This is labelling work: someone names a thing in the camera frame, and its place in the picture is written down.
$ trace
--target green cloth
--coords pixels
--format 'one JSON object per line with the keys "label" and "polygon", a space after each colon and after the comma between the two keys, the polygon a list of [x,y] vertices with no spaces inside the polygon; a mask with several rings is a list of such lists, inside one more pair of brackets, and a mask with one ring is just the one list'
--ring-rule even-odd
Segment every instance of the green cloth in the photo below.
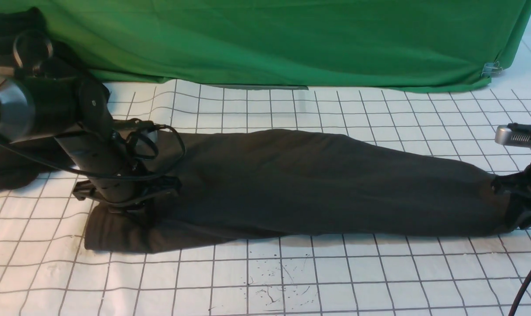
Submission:
{"label": "green cloth", "polygon": [[107,81],[474,90],[514,59],[531,0],[0,0],[38,7]]}

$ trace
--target black garment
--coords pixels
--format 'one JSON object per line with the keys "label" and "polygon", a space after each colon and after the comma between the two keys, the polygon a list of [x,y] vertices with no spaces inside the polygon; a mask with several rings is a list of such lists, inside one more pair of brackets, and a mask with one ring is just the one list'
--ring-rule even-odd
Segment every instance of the black garment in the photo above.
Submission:
{"label": "black garment", "polygon": [[[509,196],[455,160],[372,146],[347,136],[291,130],[182,134],[187,156],[173,176],[178,198],[155,200],[158,224],[143,229],[97,206],[86,228],[92,250],[161,252],[239,238],[387,233],[488,236],[512,231]],[[179,154],[159,133],[164,166]]]}
{"label": "black garment", "polygon": [[[17,67],[13,44],[19,34],[29,30],[39,30],[45,34],[47,32],[45,20],[37,8],[15,14],[0,14],[0,66]],[[52,42],[54,55],[42,64],[43,75],[54,79],[82,77],[94,80],[103,89],[107,101],[109,90],[89,73],[73,50],[64,43],[56,40]],[[35,62],[41,56],[46,56],[45,44],[33,38],[23,38],[18,47],[23,62]],[[19,142],[14,146],[62,166],[74,164],[54,138]],[[0,190],[22,188],[35,180],[39,173],[50,171],[53,169],[0,148]]]}

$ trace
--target black cable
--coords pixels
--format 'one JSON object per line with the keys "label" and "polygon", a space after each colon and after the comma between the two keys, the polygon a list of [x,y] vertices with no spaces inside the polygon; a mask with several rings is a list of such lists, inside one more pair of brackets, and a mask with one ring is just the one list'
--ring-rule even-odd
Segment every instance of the black cable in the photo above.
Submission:
{"label": "black cable", "polygon": [[168,126],[168,125],[159,125],[156,126],[155,130],[162,130],[162,129],[168,129],[173,134],[175,134],[176,138],[178,139],[179,146],[182,149],[182,154],[179,156],[177,160],[175,160],[173,163],[171,163],[169,166],[165,168],[161,168],[160,170],[157,170],[157,172],[151,172],[149,175],[146,176],[113,176],[111,174],[102,174],[102,173],[95,173],[95,172],[85,172],[82,170],[76,170],[75,168],[69,168],[66,166],[57,165],[53,162],[50,162],[48,160],[45,160],[43,158],[39,158],[36,156],[33,156],[33,154],[29,154],[23,150],[19,150],[15,146],[12,146],[11,144],[4,142],[0,139],[0,146],[4,148],[5,150],[9,150],[11,152],[14,152],[15,154],[19,154],[20,156],[23,156],[24,158],[27,158],[33,162],[37,162],[38,164],[46,165],[53,169],[58,169],[61,171],[70,172],[72,174],[77,174],[79,176],[86,176],[89,178],[98,178],[98,179],[106,179],[106,180],[122,180],[122,181],[148,181],[148,180],[154,180],[155,178],[160,178],[161,176],[167,175],[169,172],[173,170],[177,166],[177,164],[185,157],[185,153],[187,150],[185,149],[185,144],[183,143],[183,140],[179,133],[175,130],[175,128]]}
{"label": "black cable", "polygon": [[522,296],[526,292],[526,289],[528,288],[530,281],[531,281],[531,269],[530,269],[530,272],[528,272],[528,275],[526,275],[524,282],[522,282],[520,289],[518,290],[517,296],[515,297],[514,302],[509,311],[509,316],[514,316],[514,314],[517,312],[518,304],[520,304],[520,300],[522,299]]}

